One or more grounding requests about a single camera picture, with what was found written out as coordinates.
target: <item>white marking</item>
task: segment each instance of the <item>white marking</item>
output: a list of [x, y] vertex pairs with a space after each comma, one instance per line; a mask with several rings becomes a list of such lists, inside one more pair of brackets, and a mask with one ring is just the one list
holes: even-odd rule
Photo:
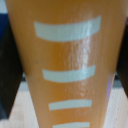
[[71, 108], [83, 108], [91, 107], [92, 100], [65, 100], [60, 102], [49, 103], [49, 110], [71, 109]]
[[53, 128], [89, 128], [89, 127], [90, 127], [89, 122], [75, 122], [75, 123], [53, 125]]
[[60, 43], [81, 40], [92, 36], [100, 30], [100, 25], [101, 16], [73, 24], [52, 25], [34, 22], [37, 37]]
[[85, 80], [95, 74], [96, 66], [90, 66], [86, 69], [70, 70], [70, 71], [49, 71], [43, 69], [43, 76], [45, 80], [57, 83], [69, 83]]

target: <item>white surface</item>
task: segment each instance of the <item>white surface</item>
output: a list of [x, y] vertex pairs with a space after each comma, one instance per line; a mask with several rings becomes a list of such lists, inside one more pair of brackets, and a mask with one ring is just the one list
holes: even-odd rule
[[21, 82], [20, 87], [19, 87], [19, 91], [29, 91], [27, 82]]
[[43, 69], [44, 79], [58, 83], [69, 83], [87, 79], [95, 74], [96, 66], [90, 66], [86, 69], [70, 70], [70, 71], [49, 71]]
[[87, 38], [100, 30], [101, 16], [74, 24], [44, 24], [34, 22], [36, 35], [52, 42], [68, 42]]
[[0, 13], [7, 13], [7, 8], [4, 0], [0, 0]]
[[60, 110], [60, 109], [70, 109], [70, 108], [81, 108], [81, 107], [91, 107], [92, 100], [66, 100], [60, 102], [54, 102], [49, 104], [49, 110]]
[[60, 125], [54, 125], [53, 128], [89, 128], [89, 122], [75, 122], [75, 123], [66, 123]]
[[120, 80], [114, 81], [113, 88], [122, 88]]

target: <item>orange surface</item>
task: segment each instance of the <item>orange surface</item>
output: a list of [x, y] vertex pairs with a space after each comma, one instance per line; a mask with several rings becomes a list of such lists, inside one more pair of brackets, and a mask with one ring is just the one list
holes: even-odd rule
[[[90, 122], [102, 128], [126, 23], [127, 0], [6, 0], [40, 128]], [[35, 34], [34, 21], [66, 24], [101, 15], [100, 31], [83, 40], [53, 43]], [[87, 80], [54, 83], [43, 79], [42, 69], [67, 71], [96, 65]], [[68, 99], [92, 99], [92, 107], [49, 111], [48, 104]]]

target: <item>orange tube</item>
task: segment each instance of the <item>orange tube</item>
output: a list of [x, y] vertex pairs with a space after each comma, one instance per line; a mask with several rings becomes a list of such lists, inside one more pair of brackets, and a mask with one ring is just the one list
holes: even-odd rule
[[6, 0], [40, 128], [102, 128], [126, 3]]

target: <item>white stripe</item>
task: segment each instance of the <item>white stripe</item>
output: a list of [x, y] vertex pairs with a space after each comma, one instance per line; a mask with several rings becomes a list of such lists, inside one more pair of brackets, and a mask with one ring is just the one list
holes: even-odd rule
[[90, 66], [86, 69], [70, 70], [70, 71], [49, 71], [43, 69], [43, 76], [45, 80], [57, 83], [69, 83], [85, 80], [95, 74], [96, 66]]
[[2, 14], [8, 13], [4, 0], [0, 0], [0, 13], [2, 13]]
[[71, 109], [71, 108], [83, 108], [91, 107], [92, 100], [66, 100], [60, 102], [49, 103], [49, 110]]
[[86, 22], [52, 25], [34, 22], [36, 35], [53, 42], [68, 42], [87, 38], [100, 30], [101, 16]]
[[89, 122], [75, 122], [75, 123], [53, 125], [53, 128], [89, 128], [89, 127], [90, 127]]

